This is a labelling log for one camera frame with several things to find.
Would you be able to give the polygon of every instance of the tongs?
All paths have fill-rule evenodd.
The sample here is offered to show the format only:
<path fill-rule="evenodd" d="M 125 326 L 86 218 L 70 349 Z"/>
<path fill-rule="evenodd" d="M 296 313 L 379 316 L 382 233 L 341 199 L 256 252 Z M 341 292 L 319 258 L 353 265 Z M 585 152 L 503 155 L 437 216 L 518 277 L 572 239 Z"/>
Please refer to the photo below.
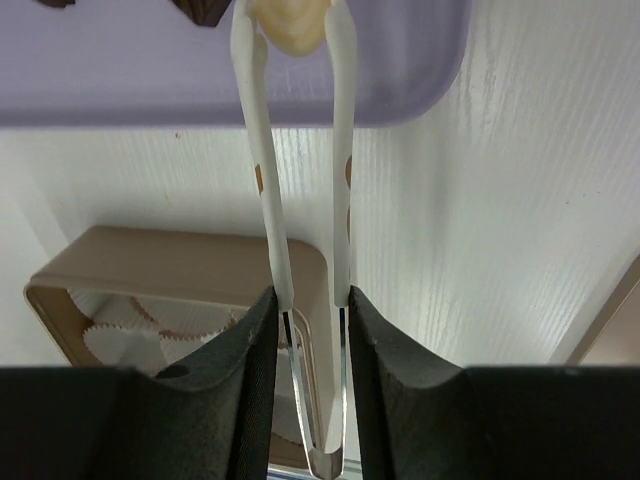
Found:
<path fill-rule="evenodd" d="M 256 31 L 255 0 L 237 0 L 231 29 L 231 57 L 238 82 L 256 183 L 262 201 L 269 262 L 287 338 L 296 409 L 303 446 L 311 473 L 323 480 L 342 474 L 347 409 L 347 309 L 350 281 L 350 188 L 353 122 L 356 90 L 357 36 L 345 0 L 331 0 L 324 16 L 325 36 L 334 77 L 333 118 L 333 255 L 334 303 L 339 309 L 342 422 L 337 450 L 325 453 L 312 438 L 310 418 L 303 398 L 304 386 L 293 324 L 293 281 L 287 249 L 278 168 L 271 136 L 265 89 L 267 41 Z"/>

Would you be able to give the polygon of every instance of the brown edge strip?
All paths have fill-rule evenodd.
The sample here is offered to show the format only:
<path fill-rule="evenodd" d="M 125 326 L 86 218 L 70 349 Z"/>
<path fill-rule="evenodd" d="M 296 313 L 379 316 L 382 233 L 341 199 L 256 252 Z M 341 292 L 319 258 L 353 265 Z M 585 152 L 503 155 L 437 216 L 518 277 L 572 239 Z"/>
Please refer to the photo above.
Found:
<path fill-rule="evenodd" d="M 609 322 L 613 320 L 622 305 L 627 301 L 629 296 L 640 283 L 640 256 L 637 257 L 629 269 L 622 276 L 622 279 L 616 285 L 613 293 L 609 296 L 604 306 L 596 315 L 586 333 L 582 336 L 578 345 L 573 349 L 571 355 L 567 359 L 568 365 L 578 365 L 584 357 L 589 353 L 593 344 L 598 340 Z"/>

